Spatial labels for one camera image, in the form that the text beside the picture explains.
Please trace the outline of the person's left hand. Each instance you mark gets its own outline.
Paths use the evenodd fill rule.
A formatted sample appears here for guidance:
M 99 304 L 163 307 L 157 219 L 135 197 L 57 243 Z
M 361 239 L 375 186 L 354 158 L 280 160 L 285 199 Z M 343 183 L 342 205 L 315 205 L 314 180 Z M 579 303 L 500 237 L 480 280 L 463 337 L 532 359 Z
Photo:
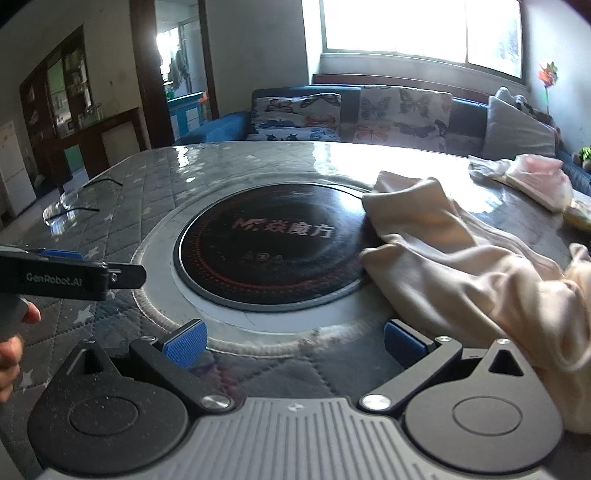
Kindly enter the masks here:
M 24 324 L 35 324 L 41 320 L 41 313 L 36 305 L 27 301 L 27 311 L 22 316 Z M 23 357 L 24 341 L 19 334 L 1 343 L 0 400 L 6 403 L 14 389 L 14 383 L 20 374 L 20 361 Z

